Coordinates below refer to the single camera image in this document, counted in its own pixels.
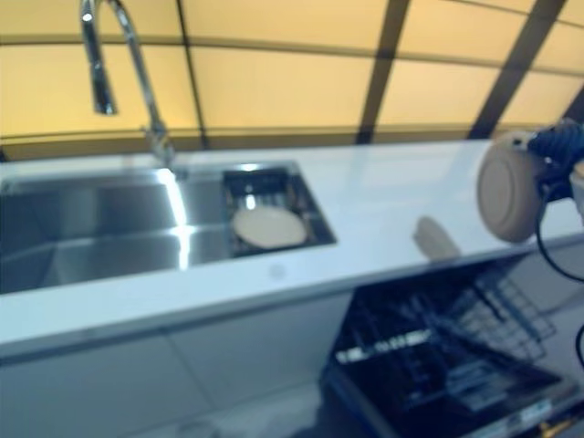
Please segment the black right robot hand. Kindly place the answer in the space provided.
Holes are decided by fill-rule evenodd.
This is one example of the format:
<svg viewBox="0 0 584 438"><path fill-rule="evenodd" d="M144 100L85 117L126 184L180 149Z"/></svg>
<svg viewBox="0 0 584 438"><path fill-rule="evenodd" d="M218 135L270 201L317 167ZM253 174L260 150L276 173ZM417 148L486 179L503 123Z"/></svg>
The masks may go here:
<svg viewBox="0 0 584 438"><path fill-rule="evenodd" d="M515 148L549 159L562 171L569 172L583 159L583 124L562 119L542 130L528 132L527 138Z"/></svg>

